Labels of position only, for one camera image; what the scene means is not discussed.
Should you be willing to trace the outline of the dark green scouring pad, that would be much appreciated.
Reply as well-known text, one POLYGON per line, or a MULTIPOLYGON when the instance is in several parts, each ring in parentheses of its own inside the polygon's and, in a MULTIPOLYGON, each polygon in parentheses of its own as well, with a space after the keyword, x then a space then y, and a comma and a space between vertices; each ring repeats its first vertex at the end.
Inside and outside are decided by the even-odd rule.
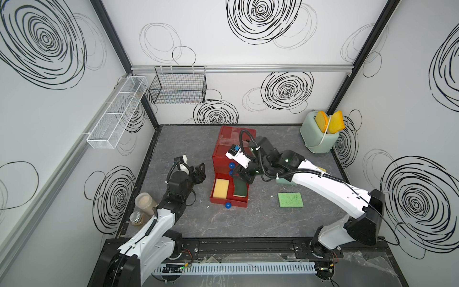
POLYGON ((234 178, 233 183, 234 183, 233 196, 234 197, 247 197, 247 194, 248 194, 247 184, 241 179, 237 179, 237 178, 234 178))

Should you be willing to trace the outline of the red drawer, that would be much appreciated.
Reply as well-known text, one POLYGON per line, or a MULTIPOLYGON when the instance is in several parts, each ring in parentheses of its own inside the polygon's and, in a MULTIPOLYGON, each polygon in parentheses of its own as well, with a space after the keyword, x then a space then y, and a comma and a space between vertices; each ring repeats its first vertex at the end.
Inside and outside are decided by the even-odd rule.
POLYGON ((229 167, 229 166, 214 166, 214 171, 216 177, 230 177, 238 166, 229 167))
POLYGON ((233 183, 234 178, 233 177, 216 177, 215 175, 215 180, 213 182, 213 187, 212 187, 212 192, 210 194, 210 202, 214 204, 223 204, 227 205, 230 204, 231 207, 241 207, 241 208, 247 208, 248 206, 248 198, 249 198, 249 193, 247 194, 247 197, 234 197, 233 192, 234 192, 234 183, 233 183), (216 179, 228 179, 229 180, 229 189, 227 193, 227 198, 226 199, 215 199, 213 198, 213 189, 215 185, 216 179))
POLYGON ((230 145, 216 145, 213 155, 212 155, 212 160, 213 160, 213 166, 229 166, 230 164, 236 164, 234 160, 230 160, 225 156, 225 153, 230 149, 230 145))

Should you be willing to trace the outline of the pale yellow orange-backed sponge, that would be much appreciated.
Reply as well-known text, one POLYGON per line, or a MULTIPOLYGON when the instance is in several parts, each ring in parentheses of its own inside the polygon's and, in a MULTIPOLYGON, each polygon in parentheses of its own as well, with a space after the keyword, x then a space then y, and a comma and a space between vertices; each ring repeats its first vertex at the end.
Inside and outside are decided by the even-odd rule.
POLYGON ((229 184, 230 181, 228 179, 216 179, 212 197, 215 199, 226 199, 229 184))

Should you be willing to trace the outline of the mint green foam sponge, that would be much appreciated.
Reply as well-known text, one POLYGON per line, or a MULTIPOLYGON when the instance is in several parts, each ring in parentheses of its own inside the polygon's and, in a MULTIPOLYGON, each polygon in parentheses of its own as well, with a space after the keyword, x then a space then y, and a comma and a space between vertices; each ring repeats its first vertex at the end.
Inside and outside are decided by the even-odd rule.
POLYGON ((285 178, 276 179, 276 183, 277 183, 277 184, 282 184, 282 185, 296 185, 295 182, 288 181, 288 180, 285 179, 285 178))

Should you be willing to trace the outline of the light green sponge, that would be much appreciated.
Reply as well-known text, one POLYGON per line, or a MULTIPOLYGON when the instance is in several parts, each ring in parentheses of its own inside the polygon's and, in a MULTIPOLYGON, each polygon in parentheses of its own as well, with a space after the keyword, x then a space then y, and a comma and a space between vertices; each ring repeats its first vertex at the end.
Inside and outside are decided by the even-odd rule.
POLYGON ((281 208, 302 208, 304 206, 301 193, 278 193, 281 208))

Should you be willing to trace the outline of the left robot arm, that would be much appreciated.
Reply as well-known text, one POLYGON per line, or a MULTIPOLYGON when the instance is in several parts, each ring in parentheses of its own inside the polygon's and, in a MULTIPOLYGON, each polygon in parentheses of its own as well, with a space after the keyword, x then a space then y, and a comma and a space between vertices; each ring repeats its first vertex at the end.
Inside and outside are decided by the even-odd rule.
POLYGON ((205 179, 204 163, 194 167, 174 162, 153 217, 127 242, 99 256, 88 286, 140 287, 165 259, 179 258, 183 235, 172 228, 188 206, 190 194, 196 193, 194 186, 205 179))

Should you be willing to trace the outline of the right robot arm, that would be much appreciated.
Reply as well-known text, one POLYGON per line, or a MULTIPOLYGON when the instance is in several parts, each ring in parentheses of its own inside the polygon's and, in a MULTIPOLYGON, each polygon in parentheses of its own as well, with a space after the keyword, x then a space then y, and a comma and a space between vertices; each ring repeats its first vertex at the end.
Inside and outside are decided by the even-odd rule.
POLYGON ((381 191, 354 187, 320 170, 301 154, 292 150, 279 152, 266 137, 255 138, 246 129, 239 137, 239 144, 226 152, 226 157, 236 162, 234 179, 246 184, 252 184, 257 176, 285 179, 316 192, 346 212, 344 218, 316 230, 310 241, 312 254, 325 258, 350 242, 366 246, 377 243, 385 207, 381 191))

